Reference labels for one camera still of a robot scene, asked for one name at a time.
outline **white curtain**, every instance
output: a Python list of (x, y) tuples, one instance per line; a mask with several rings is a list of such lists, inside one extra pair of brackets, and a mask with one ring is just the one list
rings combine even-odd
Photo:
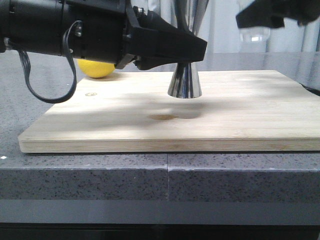
[[(132, 5), (155, 11), (174, 25), (171, 1), (131, 0)], [(208, 41), (208, 53), (315, 52), (320, 50), (320, 19), (303, 27), (297, 26), (297, 21), (285, 19), (285, 27), (272, 29), (268, 40), (244, 42), (240, 38), (235, 19), (239, 11), (237, 0), (209, 0), (199, 32), (199, 37)]]

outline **gray countertop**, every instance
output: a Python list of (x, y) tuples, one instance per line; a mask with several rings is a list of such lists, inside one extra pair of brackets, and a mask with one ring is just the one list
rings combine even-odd
[[(30, 60), (37, 92), (67, 91), (67, 60), (34, 53)], [(320, 225), (320, 146), (317, 152), (21, 153), (18, 135), (51, 105), (29, 93), (15, 51), (0, 54), (0, 62), (0, 222)], [(198, 70), (277, 70), (320, 90), (320, 53), (207, 54)], [(56, 210), (48, 217), (50, 208)]]

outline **stainless steel cone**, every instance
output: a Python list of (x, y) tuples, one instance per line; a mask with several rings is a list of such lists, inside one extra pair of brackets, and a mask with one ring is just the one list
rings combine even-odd
[[(197, 36), (208, 2), (209, 0), (172, 0), (177, 27)], [(195, 62), (178, 63), (168, 94), (180, 99), (193, 99), (202, 95)]]

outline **wooden cutting board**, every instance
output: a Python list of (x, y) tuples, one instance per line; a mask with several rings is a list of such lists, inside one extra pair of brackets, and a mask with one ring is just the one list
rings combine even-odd
[(167, 95), (172, 74), (84, 78), (19, 136), (21, 151), (320, 150), (320, 97), (279, 72), (199, 72), (196, 99)]

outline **yellow lemon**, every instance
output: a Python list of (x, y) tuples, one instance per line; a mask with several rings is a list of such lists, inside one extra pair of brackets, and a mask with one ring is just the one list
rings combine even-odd
[(115, 65), (112, 63), (85, 59), (78, 59), (77, 62), (81, 71), (91, 78), (103, 78), (115, 70)]

